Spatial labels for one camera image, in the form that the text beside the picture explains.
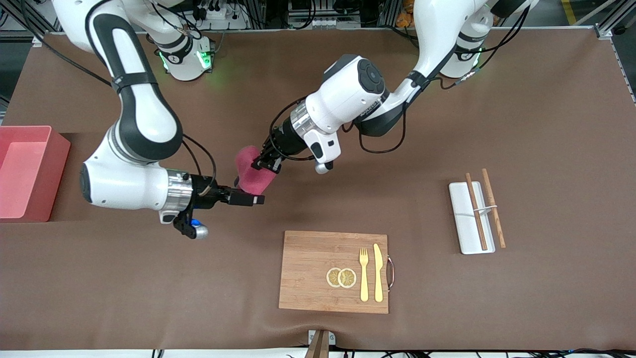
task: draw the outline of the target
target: white tray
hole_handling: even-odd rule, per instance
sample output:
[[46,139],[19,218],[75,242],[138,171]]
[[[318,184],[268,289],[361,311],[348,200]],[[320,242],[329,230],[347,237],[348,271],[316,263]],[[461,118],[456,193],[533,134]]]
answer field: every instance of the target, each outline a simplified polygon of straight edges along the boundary
[[[482,250],[473,204],[471,203],[470,193],[468,193],[468,184],[465,182],[451,183],[448,185],[448,189],[450,190],[450,201],[453,204],[455,226],[457,226],[457,236],[459,236],[459,247],[462,250],[462,254],[489,254],[495,252],[495,241],[492,238],[492,230],[488,221],[488,212],[490,210],[480,211],[483,234],[486,236],[486,247],[488,248],[487,250]],[[477,207],[486,207],[480,183],[473,182],[473,189],[477,198]]]

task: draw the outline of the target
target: bamboo cutting board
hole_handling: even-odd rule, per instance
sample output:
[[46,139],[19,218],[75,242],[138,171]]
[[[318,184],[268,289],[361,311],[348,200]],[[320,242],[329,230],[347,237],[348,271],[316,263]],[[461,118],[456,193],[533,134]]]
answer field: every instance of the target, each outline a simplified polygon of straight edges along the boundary
[[[375,258],[373,244],[380,247],[384,265],[380,279],[384,300],[374,300]],[[369,253],[366,267],[369,301],[360,300],[362,267],[360,248]],[[350,268],[356,272],[356,284],[349,288],[333,288],[327,282],[331,268]],[[387,236],[377,234],[322,233],[317,231],[285,231],[280,274],[279,308],[290,310],[388,313]]]

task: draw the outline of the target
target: cutting board handle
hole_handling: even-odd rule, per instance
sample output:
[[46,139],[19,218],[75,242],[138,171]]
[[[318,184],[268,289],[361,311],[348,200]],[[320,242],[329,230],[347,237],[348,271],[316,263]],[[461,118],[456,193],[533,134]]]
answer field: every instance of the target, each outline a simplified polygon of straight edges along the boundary
[[[391,292],[391,287],[393,287],[393,283],[396,281],[396,267],[393,264],[393,260],[391,260],[391,256],[387,254],[387,263],[391,265],[391,283],[389,283],[389,289],[387,292]],[[389,282],[389,270],[387,265],[387,282]]]

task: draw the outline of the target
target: lemon slice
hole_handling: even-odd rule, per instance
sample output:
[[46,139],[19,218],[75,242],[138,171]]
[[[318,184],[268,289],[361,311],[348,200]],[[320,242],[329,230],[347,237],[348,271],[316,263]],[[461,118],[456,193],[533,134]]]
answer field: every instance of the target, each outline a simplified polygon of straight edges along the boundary
[[340,270],[338,283],[344,289],[350,289],[356,284],[356,273],[350,268]]
[[327,271],[327,283],[329,284],[329,286],[332,286],[333,288],[340,287],[340,284],[338,283],[339,274],[340,274],[339,268],[331,268],[329,269],[329,271]]

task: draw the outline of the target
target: gold fork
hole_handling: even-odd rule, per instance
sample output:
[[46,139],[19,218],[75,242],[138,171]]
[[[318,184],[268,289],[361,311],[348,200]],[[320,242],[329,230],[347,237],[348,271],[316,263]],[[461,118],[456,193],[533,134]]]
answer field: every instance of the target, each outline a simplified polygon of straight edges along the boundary
[[369,263],[369,254],[365,248],[360,249],[360,266],[362,266],[362,283],[360,284],[360,300],[369,301],[369,285],[366,282],[366,265]]

